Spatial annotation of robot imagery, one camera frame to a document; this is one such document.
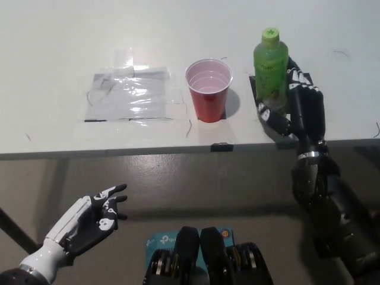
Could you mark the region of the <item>black right hand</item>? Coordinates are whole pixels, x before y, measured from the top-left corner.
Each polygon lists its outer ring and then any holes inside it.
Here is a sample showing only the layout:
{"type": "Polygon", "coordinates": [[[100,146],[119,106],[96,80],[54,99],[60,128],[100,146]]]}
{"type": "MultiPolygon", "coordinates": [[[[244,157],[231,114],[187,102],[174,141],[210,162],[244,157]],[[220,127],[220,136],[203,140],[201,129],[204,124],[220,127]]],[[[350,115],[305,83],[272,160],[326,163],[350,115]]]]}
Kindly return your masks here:
{"type": "Polygon", "coordinates": [[[301,159],[327,156],[324,95],[313,83],[310,74],[302,72],[291,58],[286,69],[286,99],[286,114],[290,115],[289,118],[269,107],[256,95],[260,120],[279,135],[294,135],[298,139],[297,155],[301,159]]]}

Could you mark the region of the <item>white and black left hand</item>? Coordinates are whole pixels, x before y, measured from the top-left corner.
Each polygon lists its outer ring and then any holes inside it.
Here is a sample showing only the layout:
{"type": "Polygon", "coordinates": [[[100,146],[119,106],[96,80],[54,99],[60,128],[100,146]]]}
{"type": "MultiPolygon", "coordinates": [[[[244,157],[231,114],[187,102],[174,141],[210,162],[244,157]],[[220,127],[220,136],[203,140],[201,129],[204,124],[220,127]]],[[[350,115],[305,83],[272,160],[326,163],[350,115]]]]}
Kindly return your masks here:
{"type": "Polygon", "coordinates": [[[20,268],[52,284],[59,269],[71,266],[76,257],[117,230],[119,220],[127,219],[127,215],[118,213],[118,203],[126,201],[127,196],[115,195],[126,188],[121,184],[76,200],[50,229],[42,247],[21,261],[20,268]]]}

